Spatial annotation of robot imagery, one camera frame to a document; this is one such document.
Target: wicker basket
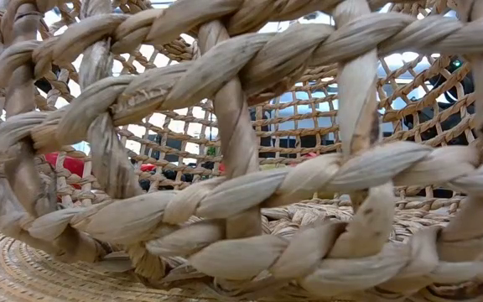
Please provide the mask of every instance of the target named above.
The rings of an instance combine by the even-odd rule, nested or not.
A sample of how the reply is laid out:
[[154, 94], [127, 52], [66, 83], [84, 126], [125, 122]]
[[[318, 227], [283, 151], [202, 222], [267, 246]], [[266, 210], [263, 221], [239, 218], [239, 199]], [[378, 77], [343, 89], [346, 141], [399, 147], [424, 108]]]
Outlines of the wicker basket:
[[483, 0], [0, 0], [0, 300], [40, 298], [483, 301]]

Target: natural fiber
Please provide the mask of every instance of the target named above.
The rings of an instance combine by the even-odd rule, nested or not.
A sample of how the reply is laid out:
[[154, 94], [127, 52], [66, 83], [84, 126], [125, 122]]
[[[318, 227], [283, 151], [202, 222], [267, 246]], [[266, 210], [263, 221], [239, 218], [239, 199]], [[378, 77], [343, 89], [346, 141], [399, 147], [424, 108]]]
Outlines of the natural fiber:
[[[133, 276], [150, 288], [204, 290], [220, 299], [483, 301], [483, 0], [398, 1], [388, 13], [375, 13], [386, 3], [379, 0], [179, 0], [165, 9], [141, 0], [72, 1], [72, 8], [67, 2], [0, 0], [0, 238], [28, 246], [16, 243], [14, 253], [4, 253], [8, 248], [0, 245], [0, 262], [18, 257], [29, 266], [48, 262], [55, 272], [68, 268], [84, 281], [97, 279], [94, 286], [105, 285], [98, 290], [113, 299], [113, 288], [128, 288], [120, 299], [146, 292], [129, 283]], [[49, 28], [41, 15], [55, 7], [62, 19]], [[450, 10], [460, 20], [443, 17]], [[269, 21], [314, 11], [328, 13], [335, 26], [294, 23], [257, 33]], [[150, 58], [137, 50], [142, 44], [154, 47]], [[422, 56], [396, 70], [381, 59], [407, 50], [442, 55], [429, 57], [431, 67], [421, 73], [414, 68]], [[158, 54], [178, 64], [157, 67]], [[76, 70], [72, 62], [80, 55]], [[451, 73], [449, 55], [468, 63]], [[122, 64], [119, 76], [112, 76], [114, 61]], [[378, 61], [386, 78], [377, 78]], [[471, 71], [475, 93], [466, 95], [462, 83]], [[396, 79], [406, 72], [413, 80], [399, 87]], [[430, 90], [426, 81], [437, 75], [444, 84]], [[34, 88], [41, 80], [51, 85], [46, 98]], [[69, 80], [79, 84], [77, 97]], [[325, 89], [331, 84], [338, 96]], [[426, 95], [413, 102], [408, 93], [417, 87]], [[315, 89], [325, 97], [313, 98]], [[437, 98], [451, 90], [458, 101], [441, 110]], [[308, 100], [299, 100], [298, 91]], [[284, 93], [292, 93], [290, 103], [269, 103]], [[60, 97], [70, 104], [57, 108]], [[406, 102], [399, 110], [392, 107], [398, 97]], [[328, 112], [316, 110], [323, 102]], [[298, 114], [300, 105], [312, 112]], [[288, 107], [294, 114], [280, 117]], [[419, 112], [430, 107], [433, 117], [421, 120]], [[204, 118], [194, 116], [196, 108]], [[265, 111], [275, 116], [264, 119]], [[150, 122], [159, 113], [162, 127]], [[321, 117], [331, 120], [329, 127], [319, 127]], [[460, 121], [448, 126], [453, 117]], [[303, 119], [314, 127], [300, 129]], [[408, 119], [411, 129], [404, 130]], [[172, 121], [182, 122], [184, 132], [170, 129]], [[280, 128], [290, 121], [293, 130]], [[193, 122], [201, 125], [198, 138], [188, 134]], [[386, 138], [383, 122], [393, 127]], [[143, 137], [129, 124], [145, 128]], [[206, 128], [217, 128], [221, 141], [207, 138]], [[161, 142], [149, 141], [150, 132], [161, 134]], [[334, 142], [323, 145], [328, 133]], [[307, 135], [316, 137], [314, 147], [301, 146]], [[295, 137], [294, 148], [280, 146], [285, 136]], [[168, 138], [181, 140], [181, 149], [168, 147]], [[272, 138], [275, 146], [259, 146], [257, 138]], [[467, 146], [449, 145], [455, 138]], [[80, 141], [90, 144], [90, 154], [70, 147]], [[128, 141], [141, 144], [140, 154], [127, 151]], [[186, 151], [188, 143], [198, 144], [199, 153]], [[151, 159], [146, 148], [159, 157]], [[43, 154], [55, 151], [50, 166]], [[260, 159], [261, 153], [275, 156]], [[178, 165], [167, 154], [177, 155]], [[65, 170], [66, 156], [85, 160], [82, 178]], [[184, 159], [195, 159], [196, 168]], [[204, 168], [208, 161], [214, 169]], [[139, 171], [143, 163], [156, 164], [155, 174]], [[173, 180], [162, 176], [168, 169]], [[193, 175], [191, 185], [184, 174]], [[147, 194], [138, 183], [145, 179], [151, 180]], [[166, 185], [173, 190], [158, 190]], [[454, 197], [434, 198], [440, 186]], [[422, 188], [425, 197], [413, 197]], [[19, 279], [22, 266], [14, 265], [12, 279]], [[118, 272], [108, 276], [121, 283], [83, 270], [92, 265]], [[54, 299], [93, 300], [88, 284], [80, 284], [90, 289], [83, 295], [48, 294], [63, 290], [59, 278], [66, 278], [40, 273], [53, 284], [13, 297], [32, 300], [26, 293], [45, 291]]]

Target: basket weave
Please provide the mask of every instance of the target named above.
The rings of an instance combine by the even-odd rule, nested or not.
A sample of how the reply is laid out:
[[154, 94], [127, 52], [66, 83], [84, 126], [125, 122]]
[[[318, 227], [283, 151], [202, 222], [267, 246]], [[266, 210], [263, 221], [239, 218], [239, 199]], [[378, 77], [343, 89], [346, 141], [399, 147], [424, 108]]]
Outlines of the basket weave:
[[[0, 0], [0, 299], [483, 301], [483, 0], [402, 0], [377, 13], [386, 3]], [[315, 11], [335, 26], [258, 32]], [[423, 55], [389, 68], [383, 58], [403, 51]], [[453, 55], [466, 63], [451, 70]], [[430, 67], [415, 69], [422, 60]], [[397, 82], [406, 73], [413, 80]], [[431, 89], [435, 76], [444, 84]], [[416, 89], [425, 93], [411, 100]], [[458, 100], [443, 110], [448, 91]], [[281, 146], [286, 137], [295, 145]], [[90, 154], [71, 147], [81, 141]], [[85, 160], [82, 177], [66, 157]]]

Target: beige basket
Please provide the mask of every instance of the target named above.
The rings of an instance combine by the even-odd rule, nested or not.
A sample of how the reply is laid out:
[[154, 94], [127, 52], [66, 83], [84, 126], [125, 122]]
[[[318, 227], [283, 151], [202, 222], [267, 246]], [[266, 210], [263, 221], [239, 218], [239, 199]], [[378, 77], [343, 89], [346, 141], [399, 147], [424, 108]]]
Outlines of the beige basket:
[[483, 0], [457, 3], [0, 0], [0, 299], [483, 301]]

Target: coiled straw mat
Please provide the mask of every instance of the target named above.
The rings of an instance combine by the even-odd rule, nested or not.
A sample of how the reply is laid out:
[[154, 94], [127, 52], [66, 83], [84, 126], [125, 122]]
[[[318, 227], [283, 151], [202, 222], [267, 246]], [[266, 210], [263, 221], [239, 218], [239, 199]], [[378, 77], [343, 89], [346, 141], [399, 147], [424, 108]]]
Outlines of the coiled straw mat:
[[483, 0], [0, 0], [0, 300], [185, 297], [483, 301]]

